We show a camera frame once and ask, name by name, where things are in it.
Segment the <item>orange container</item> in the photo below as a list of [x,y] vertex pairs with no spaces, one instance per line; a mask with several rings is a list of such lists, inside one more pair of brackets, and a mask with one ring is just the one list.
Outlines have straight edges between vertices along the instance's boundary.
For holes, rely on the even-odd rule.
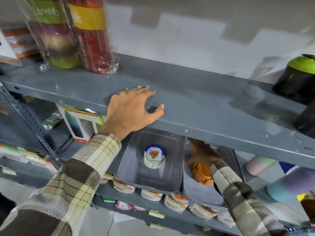
[[207,164],[196,163],[192,167],[192,176],[194,179],[203,185],[210,185],[212,183],[210,167]]

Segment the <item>orange lid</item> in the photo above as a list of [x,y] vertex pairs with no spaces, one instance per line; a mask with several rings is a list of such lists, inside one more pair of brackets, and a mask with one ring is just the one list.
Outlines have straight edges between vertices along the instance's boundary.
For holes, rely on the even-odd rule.
[[202,176],[211,177],[210,167],[207,164],[197,163],[196,170]]
[[174,194],[174,196],[179,199],[179,200],[186,200],[184,197],[178,195],[178,194]]

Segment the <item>green label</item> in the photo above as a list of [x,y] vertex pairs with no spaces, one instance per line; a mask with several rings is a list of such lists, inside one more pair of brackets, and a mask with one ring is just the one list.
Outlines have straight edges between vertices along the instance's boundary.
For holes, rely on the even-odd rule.
[[47,0],[25,0],[33,21],[45,24],[66,23],[65,15],[59,3]]

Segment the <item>checkered sleeve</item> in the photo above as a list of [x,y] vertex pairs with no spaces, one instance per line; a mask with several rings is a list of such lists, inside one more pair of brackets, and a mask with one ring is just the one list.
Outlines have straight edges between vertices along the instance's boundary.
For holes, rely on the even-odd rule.
[[254,196],[254,192],[223,161],[214,163],[211,175],[243,236],[289,236],[278,219]]
[[11,211],[0,236],[79,235],[101,176],[120,149],[115,135],[95,135],[44,188]]

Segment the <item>gray floor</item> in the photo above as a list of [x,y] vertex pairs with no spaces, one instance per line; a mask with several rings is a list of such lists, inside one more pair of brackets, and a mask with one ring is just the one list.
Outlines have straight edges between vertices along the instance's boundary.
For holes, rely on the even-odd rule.
[[[3,195],[20,204],[26,201],[35,188],[20,185],[16,182],[0,178],[0,191]],[[144,221],[132,219],[124,222],[114,222],[114,214],[109,210],[89,208],[81,227],[80,236],[180,236],[181,233],[163,228],[148,227]]]

